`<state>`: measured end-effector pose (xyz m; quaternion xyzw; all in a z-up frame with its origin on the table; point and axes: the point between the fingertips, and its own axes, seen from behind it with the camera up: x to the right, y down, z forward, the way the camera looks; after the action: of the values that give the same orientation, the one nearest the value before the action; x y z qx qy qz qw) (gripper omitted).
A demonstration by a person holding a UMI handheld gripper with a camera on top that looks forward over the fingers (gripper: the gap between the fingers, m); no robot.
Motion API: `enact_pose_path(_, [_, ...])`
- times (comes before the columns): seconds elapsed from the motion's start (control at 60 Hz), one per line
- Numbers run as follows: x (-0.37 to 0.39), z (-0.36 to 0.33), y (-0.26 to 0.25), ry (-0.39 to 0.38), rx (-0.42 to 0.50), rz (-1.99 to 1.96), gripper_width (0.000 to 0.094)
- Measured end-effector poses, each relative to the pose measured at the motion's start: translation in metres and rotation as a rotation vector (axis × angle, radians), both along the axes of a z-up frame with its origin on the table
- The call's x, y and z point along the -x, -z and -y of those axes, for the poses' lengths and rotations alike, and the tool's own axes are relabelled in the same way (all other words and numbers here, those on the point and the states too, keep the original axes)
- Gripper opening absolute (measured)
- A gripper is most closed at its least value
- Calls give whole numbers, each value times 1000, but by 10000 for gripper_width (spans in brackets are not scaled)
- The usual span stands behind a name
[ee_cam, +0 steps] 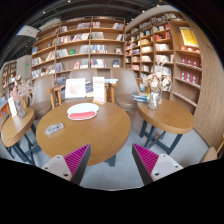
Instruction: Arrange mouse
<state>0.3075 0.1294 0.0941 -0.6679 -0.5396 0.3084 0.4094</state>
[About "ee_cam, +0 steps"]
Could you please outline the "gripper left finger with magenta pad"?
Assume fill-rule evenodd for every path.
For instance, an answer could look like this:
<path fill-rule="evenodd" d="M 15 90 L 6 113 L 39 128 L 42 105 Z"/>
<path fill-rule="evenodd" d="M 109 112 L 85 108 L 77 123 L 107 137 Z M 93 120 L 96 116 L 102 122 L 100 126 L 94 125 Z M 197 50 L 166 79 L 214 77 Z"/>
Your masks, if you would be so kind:
<path fill-rule="evenodd" d="M 66 156 L 56 155 L 42 169 L 79 185 L 90 155 L 91 147 L 87 144 L 70 152 Z"/>

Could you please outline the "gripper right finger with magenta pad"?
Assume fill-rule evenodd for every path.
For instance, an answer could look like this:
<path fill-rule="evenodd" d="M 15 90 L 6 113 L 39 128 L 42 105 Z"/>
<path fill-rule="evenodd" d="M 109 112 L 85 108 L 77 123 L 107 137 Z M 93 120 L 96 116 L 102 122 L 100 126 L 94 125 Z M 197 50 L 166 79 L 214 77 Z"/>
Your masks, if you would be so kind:
<path fill-rule="evenodd" d="M 135 143 L 132 154 L 144 185 L 182 169 L 182 166 L 167 154 L 156 154 Z"/>

